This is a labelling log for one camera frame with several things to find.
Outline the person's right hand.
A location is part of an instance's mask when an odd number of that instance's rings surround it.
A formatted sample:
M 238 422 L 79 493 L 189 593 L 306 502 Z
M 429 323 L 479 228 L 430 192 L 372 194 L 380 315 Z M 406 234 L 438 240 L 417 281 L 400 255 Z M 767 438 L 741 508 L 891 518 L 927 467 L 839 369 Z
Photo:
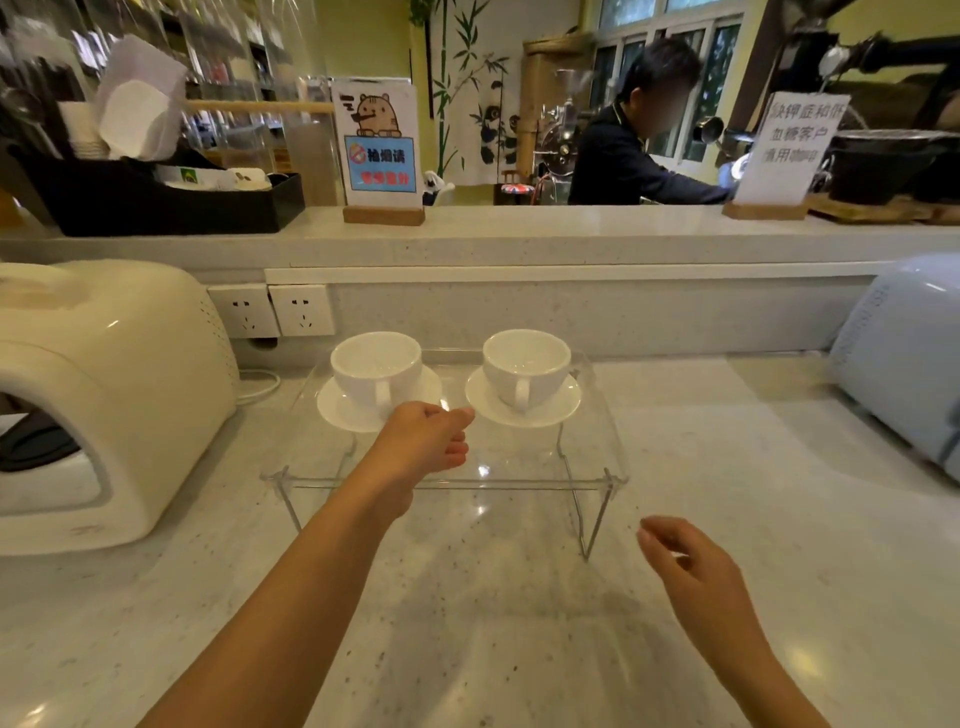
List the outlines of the person's right hand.
M 700 528 L 678 516 L 646 516 L 638 529 L 654 533 L 676 558 L 676 575 L 660 579 L 679 625 L 702 659 L 770 647 L 742 572 Z

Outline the person's right forearm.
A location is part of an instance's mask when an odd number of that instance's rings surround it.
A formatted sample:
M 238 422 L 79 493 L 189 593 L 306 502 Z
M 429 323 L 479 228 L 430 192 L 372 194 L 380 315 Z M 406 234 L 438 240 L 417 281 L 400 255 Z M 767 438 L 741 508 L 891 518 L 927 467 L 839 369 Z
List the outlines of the person's right forearm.
M 833 728 L 769 645 L 724 652 L 708 662 L 751 728 Z

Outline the white ceramic cup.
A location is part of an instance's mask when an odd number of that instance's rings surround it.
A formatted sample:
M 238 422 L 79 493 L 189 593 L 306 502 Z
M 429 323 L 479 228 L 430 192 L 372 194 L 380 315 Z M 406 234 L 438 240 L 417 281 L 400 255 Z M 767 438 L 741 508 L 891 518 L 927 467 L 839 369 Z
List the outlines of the white ceramic cup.
M 517 412 L 545 405 L 570 373 L 572 351 L 561 338 L 534 329 L 509 329 L 482 347 L 483 372 L 494 394 Z
M 420 344 L 393 331 L 345 339 L 333 349 L 329 363 L 342 394 L 383 417 L 416 399 L 424 370 Z

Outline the white ceramic saucer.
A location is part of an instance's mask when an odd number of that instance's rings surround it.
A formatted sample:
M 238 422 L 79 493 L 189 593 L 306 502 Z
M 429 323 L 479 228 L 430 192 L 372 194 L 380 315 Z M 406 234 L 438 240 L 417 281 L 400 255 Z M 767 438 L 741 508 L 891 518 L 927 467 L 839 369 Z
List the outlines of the white ceramic saucer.
M 538 430 L 558 426 L 571 418 L 581 405 L 581 389 L 571 375 L 565 377 L 555 394 L 527 412 L 515 410 L 501 401 L 482 368 L 470 374 L 463 390 L 468 405 L 477 415 L 499 426 L 515 429 Z
M 426 365 L 421 368 L 413 400 L 437 406 L 447 404 L 441 378 Z M 316 404 L 321 417 L 342 431 L 377 433 L 387 419 L 377 407 L 361 405 L 350 399 L 333 377 L 319 389 Z

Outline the cartoon animal sign wooden base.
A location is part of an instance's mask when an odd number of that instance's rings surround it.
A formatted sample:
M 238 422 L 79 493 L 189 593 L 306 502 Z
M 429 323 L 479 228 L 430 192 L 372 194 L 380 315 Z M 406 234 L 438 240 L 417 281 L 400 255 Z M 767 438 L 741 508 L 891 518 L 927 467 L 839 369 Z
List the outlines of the cartoon animal sign wooden base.
M 416 89 L 408 78 L 336 77 L 331 102 L 347 224 L 425 223 Z

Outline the white panda print curtain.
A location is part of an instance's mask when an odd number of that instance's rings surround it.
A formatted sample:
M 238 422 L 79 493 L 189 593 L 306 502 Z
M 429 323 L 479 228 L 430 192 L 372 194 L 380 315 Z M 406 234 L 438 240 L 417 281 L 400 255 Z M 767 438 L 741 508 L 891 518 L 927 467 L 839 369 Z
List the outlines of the white panda print curtain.
M 579 25 L 581 0 L 431 0 L 427 21 L 436 172 L 494 185 L 518 165 L 523 44 Z

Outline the metal coffee roaster machine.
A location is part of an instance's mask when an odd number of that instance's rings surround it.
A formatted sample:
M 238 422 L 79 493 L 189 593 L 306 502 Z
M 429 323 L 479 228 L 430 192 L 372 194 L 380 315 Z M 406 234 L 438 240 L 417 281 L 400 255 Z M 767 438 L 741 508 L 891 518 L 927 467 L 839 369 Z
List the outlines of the metal coffee roaster machine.
M 531 205 L 564 205 L 591 105 L 596 38 L 590 31 L 526 41 L 520 66 L 516 171 Z

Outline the cream rounded countertop appliance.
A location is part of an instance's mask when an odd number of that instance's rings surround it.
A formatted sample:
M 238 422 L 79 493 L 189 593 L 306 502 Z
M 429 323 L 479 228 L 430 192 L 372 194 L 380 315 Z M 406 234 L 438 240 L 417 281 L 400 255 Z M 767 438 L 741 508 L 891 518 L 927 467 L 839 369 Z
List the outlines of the cream rounded countertop appliance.
M 0 556 L 146 537 L 238 405 L 205 286 L 129 260 L 0 263 Z

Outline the light blue countertop appliance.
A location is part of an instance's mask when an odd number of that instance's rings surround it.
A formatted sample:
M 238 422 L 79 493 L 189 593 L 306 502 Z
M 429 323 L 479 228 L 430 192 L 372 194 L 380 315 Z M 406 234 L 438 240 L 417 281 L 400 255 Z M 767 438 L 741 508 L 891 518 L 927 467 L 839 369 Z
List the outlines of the light blue countertop appliance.
M 878 274 L 828 361 L 848 396 L 960 483 L 960 252 Z

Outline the wooden serving board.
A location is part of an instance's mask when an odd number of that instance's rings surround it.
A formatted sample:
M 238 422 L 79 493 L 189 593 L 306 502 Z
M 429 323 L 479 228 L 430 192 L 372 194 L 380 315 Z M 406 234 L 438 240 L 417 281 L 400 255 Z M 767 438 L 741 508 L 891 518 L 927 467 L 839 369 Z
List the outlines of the wooden serving board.
M 834 200 L 825 193 L 806 198 L 808 214 L 839 225 L 904 225 L 960 227 L 960 204 L 930 203 L 909 196 L 894 196 L 872 205 Z

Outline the white paper napkins bundle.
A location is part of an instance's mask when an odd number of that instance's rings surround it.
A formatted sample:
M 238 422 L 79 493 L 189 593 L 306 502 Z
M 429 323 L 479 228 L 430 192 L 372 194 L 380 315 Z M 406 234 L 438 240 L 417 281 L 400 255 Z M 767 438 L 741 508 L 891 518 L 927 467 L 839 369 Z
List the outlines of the white paper napkins bundle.
M 174 156 L 187 75 L 181 62 L 134 34 L 113 43 L 92 103 L 111 159 L 163 163 Z

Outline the white text sign wooden base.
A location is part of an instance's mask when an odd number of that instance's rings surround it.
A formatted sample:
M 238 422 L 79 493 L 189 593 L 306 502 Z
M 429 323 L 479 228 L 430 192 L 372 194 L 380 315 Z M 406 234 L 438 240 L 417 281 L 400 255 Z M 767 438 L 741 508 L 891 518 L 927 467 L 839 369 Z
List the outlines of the white text sign wooden base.
M 774 93 L 722 213 L 741 221 L 804 220 L 814 176 L 850 102 L 848 94 Z

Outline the stack of white paper cups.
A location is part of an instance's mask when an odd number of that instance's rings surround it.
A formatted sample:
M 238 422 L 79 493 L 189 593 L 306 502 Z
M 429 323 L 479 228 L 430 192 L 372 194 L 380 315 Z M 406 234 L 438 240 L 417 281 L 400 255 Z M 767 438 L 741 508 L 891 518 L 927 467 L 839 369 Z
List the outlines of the stack of white paper cups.
M 86 101 L 60 101 L 56 105 L 75 157 L 84 161 L 106 160 L 110 149 L 99 134 L 92 104 Z

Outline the black round pot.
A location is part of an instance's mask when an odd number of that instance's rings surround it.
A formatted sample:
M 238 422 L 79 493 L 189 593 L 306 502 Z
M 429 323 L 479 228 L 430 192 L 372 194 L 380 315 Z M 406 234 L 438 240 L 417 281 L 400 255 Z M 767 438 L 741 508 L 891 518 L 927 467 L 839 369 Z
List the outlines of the black round pot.
M 826 151 L 831 200 L 884 206 L 944 154 L 960 151 L 960 131 L 920 128 L 839 130 Z

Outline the white wall socket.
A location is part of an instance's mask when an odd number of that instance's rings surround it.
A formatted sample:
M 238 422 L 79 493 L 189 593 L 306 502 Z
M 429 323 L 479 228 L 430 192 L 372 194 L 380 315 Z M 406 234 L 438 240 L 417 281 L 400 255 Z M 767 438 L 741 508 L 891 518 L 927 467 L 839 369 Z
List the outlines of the white wall socket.
M 230 339 L 267 339 L 282 335 L 266 283 L 209 285 L 206 288 Z
M 324 284 L 269 284 L 281 337 L 327 337 L 336 334 L 330 292 Z

